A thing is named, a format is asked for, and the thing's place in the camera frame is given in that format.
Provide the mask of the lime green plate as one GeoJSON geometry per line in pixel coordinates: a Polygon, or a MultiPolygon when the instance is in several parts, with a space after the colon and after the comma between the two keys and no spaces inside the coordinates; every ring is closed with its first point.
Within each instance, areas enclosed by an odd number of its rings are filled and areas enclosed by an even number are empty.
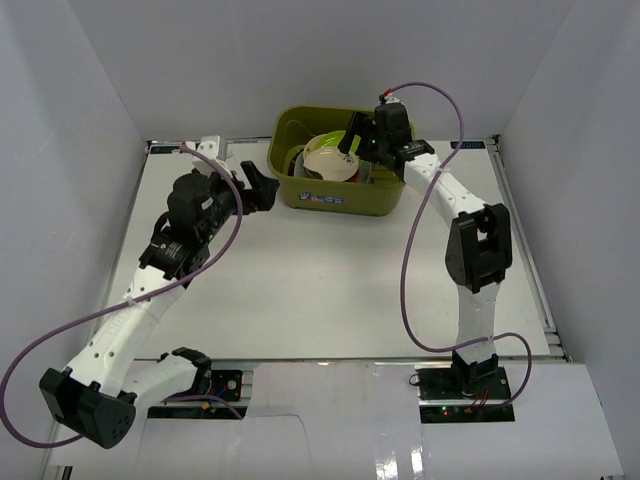
{"type": "Polygon", "coordinates": [[[345,133],[345,130],[334,130],[328,133],[320,134],[308,142],[307,151],[311,153],[315,150],[325,147],[337,148],[345,133]]]}

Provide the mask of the cream plate with black mark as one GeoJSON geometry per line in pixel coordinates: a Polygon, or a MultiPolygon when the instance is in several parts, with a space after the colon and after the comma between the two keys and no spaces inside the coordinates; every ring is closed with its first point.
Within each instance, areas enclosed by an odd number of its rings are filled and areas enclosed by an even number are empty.
{"type": "Polygon", "coordinates": [[[342,182],[359,169],[360,160],[355,154],[359,141],[360,138],[356,136],[351,153],[348,155],[341,154],[335,147],[325,147],[309,153],[307,143],[302,151],[303,166],[321,173],[326,179],[329,178],[329,181],[342,182]]]}

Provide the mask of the pale green rectangular dish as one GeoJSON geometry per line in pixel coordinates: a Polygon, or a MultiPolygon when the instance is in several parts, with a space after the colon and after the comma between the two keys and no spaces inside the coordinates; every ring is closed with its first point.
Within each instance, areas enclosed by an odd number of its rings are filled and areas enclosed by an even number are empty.
{"type": "MultiPolygon", "coordinates": [[[[303,166],[303,152],[300,151],[293,160],[290,161],[288,167],[288,175],[296,178],[303,178],[301,173],[303,166]]],[[[355,184],[368,184],[370,181],[372,167],[366,162],[361,162],[357,172],[360,173],[359,181],[355,184]]]]}

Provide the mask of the orange plate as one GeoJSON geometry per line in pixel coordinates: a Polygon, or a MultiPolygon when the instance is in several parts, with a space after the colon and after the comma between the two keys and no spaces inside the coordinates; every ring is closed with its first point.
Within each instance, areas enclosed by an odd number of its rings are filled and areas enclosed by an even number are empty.
{"type": "MultiPolygon", "coordinates": [[[[326,179],[321,173],[313,171],[313,170],[309,170],[309,169],[306,169],[306,168],[302,169],[301,175],[302,175],[303,178],[309,178],[309,179],[317,179],[317,180],[325,180],[326,179]]],[[[360,177],[360,173],[356,172],[351,177],[349,177],[348,179],[343,179],[342,182],[343,183],[357,183],[359,181],[359,177],[360,177]]]]}

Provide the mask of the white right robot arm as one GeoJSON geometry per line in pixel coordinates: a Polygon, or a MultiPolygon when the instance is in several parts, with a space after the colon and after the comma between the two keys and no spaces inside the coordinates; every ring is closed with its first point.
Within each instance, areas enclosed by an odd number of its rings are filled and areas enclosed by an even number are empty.
{"type": "Polygon", "coordinates": [[[428,142],[413,139],[401,103],[381,104],[371,114],[353,113],[338,149],[393,172],[422,194],[424,205],[448,226],[444,261],[458,291],[457,338],[448,349],[451,384],[459,396],[477,397],[498,370],[496,300],[513,262],[507,207],[475,196],[448,172],[428,142]]]}

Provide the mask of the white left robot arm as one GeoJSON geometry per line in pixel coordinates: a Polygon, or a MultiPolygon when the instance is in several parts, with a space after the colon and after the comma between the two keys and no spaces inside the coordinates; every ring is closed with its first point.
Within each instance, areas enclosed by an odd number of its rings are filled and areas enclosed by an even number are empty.
{"type": "Polygon", "coordinates": [[[129,369],[163,315],[189,287],[210,257],[209,244],[231,216],[270,210],[279,183],[251,161],[246,176],[198,170],[178,177],[167,210],[156,221],[123,296],[123,309],[110,313],[88,345],[63,370],[49,368],[39,389],[53,418],[94,444],[110,449],[131,429],[138,411],[174,394],[199,399],[211,387],[211,360],[180,347],[154,366],[129,369]]]}

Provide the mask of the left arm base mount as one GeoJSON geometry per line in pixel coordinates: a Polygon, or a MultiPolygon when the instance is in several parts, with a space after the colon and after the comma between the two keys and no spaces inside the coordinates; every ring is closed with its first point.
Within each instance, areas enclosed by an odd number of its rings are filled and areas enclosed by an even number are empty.
{"type": "Polygon", "coordinates": [[[191,386],[171,395],[171,401],[185,401],[188,397],[193,397],[194,400],[204,400],[205,405],[211,407],[213,396],[227,402],[240,400],[243,377],[241,370],[216,370],[212,367],[213,360],[210,357],[186,347],[173,350],[171,356],[187,360],[196,369],[191,386]]]}

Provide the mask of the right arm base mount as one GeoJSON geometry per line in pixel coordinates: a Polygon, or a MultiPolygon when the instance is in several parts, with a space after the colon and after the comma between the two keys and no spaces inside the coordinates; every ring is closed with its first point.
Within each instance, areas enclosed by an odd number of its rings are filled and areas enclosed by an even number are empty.
{"type": "Polygon", "coordinates": [[[499,407],[511,397],[505,369],[465,385],[453,368],[417,369],[408,384],[417,389],[422,424],[512,423],[512,405],[499,407]]]}

